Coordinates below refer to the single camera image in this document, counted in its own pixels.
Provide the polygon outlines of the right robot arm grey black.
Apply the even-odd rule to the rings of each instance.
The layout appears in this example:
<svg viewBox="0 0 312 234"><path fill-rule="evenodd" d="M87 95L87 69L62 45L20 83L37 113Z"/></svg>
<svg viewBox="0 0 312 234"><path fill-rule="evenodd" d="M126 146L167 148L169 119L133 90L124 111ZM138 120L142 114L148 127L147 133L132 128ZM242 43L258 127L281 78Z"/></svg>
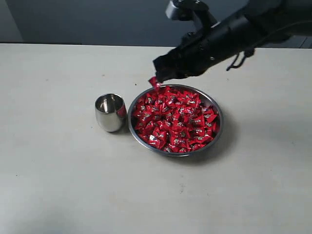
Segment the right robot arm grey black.
<svg viewBox="0 0 312 234"><path fill-rule="evenodd" d="M253 56L257 47L293 36L312 34L309 0L250 0L217 21L200 0L172 0L166 15L171 20L197 23L179 46L153 61L157 81L197 77L230 57Z"/></svg>

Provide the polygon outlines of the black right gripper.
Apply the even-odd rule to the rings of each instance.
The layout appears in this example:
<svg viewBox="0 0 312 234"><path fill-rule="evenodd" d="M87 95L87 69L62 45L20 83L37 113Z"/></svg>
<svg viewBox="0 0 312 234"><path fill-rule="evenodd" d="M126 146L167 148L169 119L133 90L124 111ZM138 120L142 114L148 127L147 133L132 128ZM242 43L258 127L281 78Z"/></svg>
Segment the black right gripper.
<svg viewBox="0 0 312 234"><path fill-rule="evenodd" d="M153 60L158 82L196 77L255 44L255 26L238 11L209 30L201 29L176 49Z"/></svg>

